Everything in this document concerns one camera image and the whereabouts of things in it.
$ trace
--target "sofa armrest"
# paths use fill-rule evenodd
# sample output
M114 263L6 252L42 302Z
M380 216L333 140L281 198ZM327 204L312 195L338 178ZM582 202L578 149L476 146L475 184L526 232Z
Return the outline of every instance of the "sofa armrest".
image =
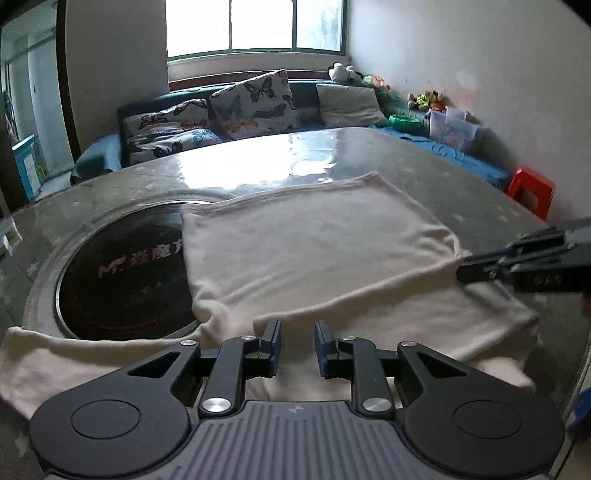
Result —
M76 160L70 176L72 185L121 170L122 146L119 134L99 138Z

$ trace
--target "plastic container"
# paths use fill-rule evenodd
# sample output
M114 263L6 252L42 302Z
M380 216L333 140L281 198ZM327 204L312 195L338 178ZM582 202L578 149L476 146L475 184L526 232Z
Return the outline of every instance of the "plastic container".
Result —
M466 120L468 118L468 112L465 110L460 110L459 108L454 108L452 106L446 107L446 118L455 118L457 120Z
M446 116L443 113L431 112L429 138L449 147L475 155L482 134L486 128L464 120Z
M399 132L417 134L423 126L418 118L406 115L390 115L388 123Z

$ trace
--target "stool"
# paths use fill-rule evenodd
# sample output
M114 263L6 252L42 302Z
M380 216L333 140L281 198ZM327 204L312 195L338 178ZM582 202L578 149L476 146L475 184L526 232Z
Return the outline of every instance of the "stool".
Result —
M507 188L507 195L514 200L518 200L523 192L531 193L537 198L534 214L542 220L546 220L554 194L554 186L553 181L548 180L532 169L520 167L511 179L509 188Z

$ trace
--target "round black glass plate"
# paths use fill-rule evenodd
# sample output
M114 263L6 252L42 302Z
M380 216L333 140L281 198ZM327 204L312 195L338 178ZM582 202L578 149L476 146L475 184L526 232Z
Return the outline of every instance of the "round black glass plate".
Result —
M195 322L181 205L130 213L82 245L56 290L57 315L68 333L87 340L154 339Z

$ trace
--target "silver screw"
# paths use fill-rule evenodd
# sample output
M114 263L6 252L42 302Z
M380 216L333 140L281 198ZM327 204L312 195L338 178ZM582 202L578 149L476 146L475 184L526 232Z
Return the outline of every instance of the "silver screw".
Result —
M392 402L387 398L373 397L365 400L361 406L367 411L387 411L392 408Z
M203 400L201 406L204 410L207 410L211 413L221 413L223 411L229 410L232 406L232 402L225 398L213 397Z

